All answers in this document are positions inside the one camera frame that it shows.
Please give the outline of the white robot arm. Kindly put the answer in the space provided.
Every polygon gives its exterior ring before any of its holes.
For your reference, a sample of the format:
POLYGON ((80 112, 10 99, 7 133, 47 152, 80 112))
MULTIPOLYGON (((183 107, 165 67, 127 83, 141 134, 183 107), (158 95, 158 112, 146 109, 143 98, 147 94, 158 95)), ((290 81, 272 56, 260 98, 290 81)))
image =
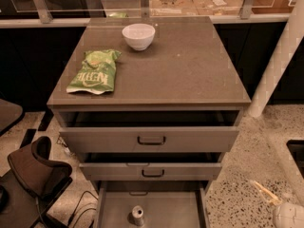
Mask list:
MULTIPOLYGON (((303 37, 304 0, 297 0, 247 110, 250 116, 257 118, 261 115, 303 37)), ((267 202, 275 206, 273 211, 275 228, 304 228, 303 206, 282 202, 257 181, 251 180, 251 184, 262 197, 265 195, 270 197, 267 202)))

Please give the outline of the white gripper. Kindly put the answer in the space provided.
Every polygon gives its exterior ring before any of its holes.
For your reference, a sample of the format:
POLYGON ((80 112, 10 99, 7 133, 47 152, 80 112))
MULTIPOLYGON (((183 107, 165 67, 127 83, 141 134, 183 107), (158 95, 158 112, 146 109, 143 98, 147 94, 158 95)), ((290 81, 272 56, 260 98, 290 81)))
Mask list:
POLYGON ((273 192, 255 180, 249 180, 262 198, 270 205, 277 206, 274 210, 275 228, 304 228, 304 207, 289 202, 282 203, 273 192))

